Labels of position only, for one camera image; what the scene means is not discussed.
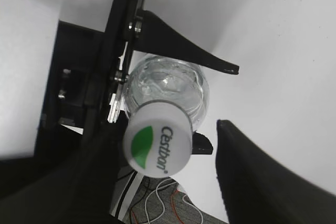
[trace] clear plastic bottle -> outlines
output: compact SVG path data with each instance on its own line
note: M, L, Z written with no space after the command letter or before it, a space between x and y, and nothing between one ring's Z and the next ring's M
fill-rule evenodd
M206 115L208 96L209 86L198 65L149 55L132 71L124 104L130 117L146 102L170 101L187 113L196 131Z
M198 65L150 55L124 89L129 125L123 149L129 164L150 177L180 171L192 152L192 134L203 121L209 88Z

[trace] white background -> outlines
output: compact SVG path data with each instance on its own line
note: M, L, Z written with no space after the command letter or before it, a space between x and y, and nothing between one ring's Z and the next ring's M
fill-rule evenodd
M62 3L61 19L104 30L112 0ZM215 171L217 119L233 121L286 167L336 193L334 0L146 0L145 8L240 65L238 76L205 69L211 98L199 131L211 139L214 154L193 156L174 176L196 206L227 221ZM46 49L52 43L35 50Z

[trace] black mount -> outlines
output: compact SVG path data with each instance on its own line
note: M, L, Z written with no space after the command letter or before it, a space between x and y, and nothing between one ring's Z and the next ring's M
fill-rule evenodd
M143 10L143 2L113 0L104 33L59 21L35 152L48 136L57 135L59 124L83 128L83 145L108 123L111 98L127 80L134 50L238 74L239 66L193 44ZM194 138L195 154L212 153L205 136Z

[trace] wire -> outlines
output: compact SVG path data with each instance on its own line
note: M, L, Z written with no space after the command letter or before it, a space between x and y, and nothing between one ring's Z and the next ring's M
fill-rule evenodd
M143 223L141 223L141 224L151 224L151 222L154 222L154 221L160 219L161 216L163 216L163 214L164 214L164 212L165 212L166 209L165 209L165 207L164 207L164 203L163 203L162 199L161 199L160 196L159 196L158 190L160 190L160 189L162 189L162 188L165 188L165 187L167 187L167 186L174 185L174 184L177 183L177 182L175 181L175 182L169 183L169 184L167 184L167 185L164 185L164 186L162 186L162 187L159 187L162 183L164 183L164 182L166 182L166 181L168 181L168 180L170 180L170 179L171 179L171 178L168 178L168 179L165 179L165 180L161 181L161 182L157 185L156 190L154 190L154 191L152 191L150 194L148 194L148 196L147 196L147 198L146 198L146 200L145 200L145 213L146 213L146 217L147 217L147 222L143 222ZM148 214L148 212L147 212L147 201L148 201L149 197L150 197L153 193L155 193L155 192L156 192L156 196L157 196L157 198L159 199L159 201L160 201L160 203L161 203L163 209L162 209L162 212L160 213L159 216L157 216L157 217L154 218L153 220L150 220L150 219L149 219L149 214Z
M146 191L145 191L145 193L142 195L141 199L139 199L136 203L134 203L133 206L130 208L130 211L129 211L130 224L133 224L133 223L132 223L132 219L131 219L131 212L133 212L133 207L135 207L137 204L139 204L139 203L143 200L143 198L146 196L146 194L147 194L147 192L148 192L148 190L149 190L149 185L150 185L150 183L151 183L151 179L150 179L149 177L147 177L147 178L148 178L148 183L147 183L147 186L146 186Z
M131 213L132 213L132 216L133 216L133 218L134 218L134 220L135 220L135 224L139 224L138 223L138 220L137 220L137 218L136 218L136 216L135 216L135 214L134 214L134 212L133 211L130 211Z
M130 172L127 173L126 175L121 176L120 178L117 178L117 181L120 181L120 180L122 180L123 178L126 178L126 177L130 176L130 175L131 175L132 173L134 173L134 172L135 172L135 170L130 171Z
M170 196L170 203L172 205L172 209L173 209L173 212L175 214L175 216L177 217L177 219L179 220L179 222L181 224L184 224L184 222L180 219L179 215L177 214L176 212L176 209L175 209L175 205L174 205L174 195L177 194L178 190L175 190L175 192L173 192Z
M187 201L184 199L186 196L187 196L187 194L184 195L184 196L182 197L183 202L186 203L186 204L188 204L189 206L195 208L195 209L199 212L199 214L201 215L201 224L203 224L203 214L202 214L202 212L201 212L197 207L195 207L193 204L187 202Z
M120 200L118 202L116 213L114 215L117 219L119 219L119 213L120 213L121 205L122 205L122 203L123 203L123 201L125 199L125 196L126 196L128 190L130 189L130 187L131 187L131 185L132 185L132 183L133 183L133 181L134 181L134 179L135 179L135 177L136 177L137 174L138 174L138 172L134 172L132 174L130 180L128 181L128 183L127 183L127 185L126 185L126 187L124 189L124 191L122 192L122 195L121 195Z

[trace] white bottle cap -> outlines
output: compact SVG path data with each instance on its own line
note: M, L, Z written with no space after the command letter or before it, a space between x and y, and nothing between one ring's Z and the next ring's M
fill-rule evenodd
M142 105L130 118L123 149L129 164L145 176L179 172L192 153L192 126L179 107L162 101Z

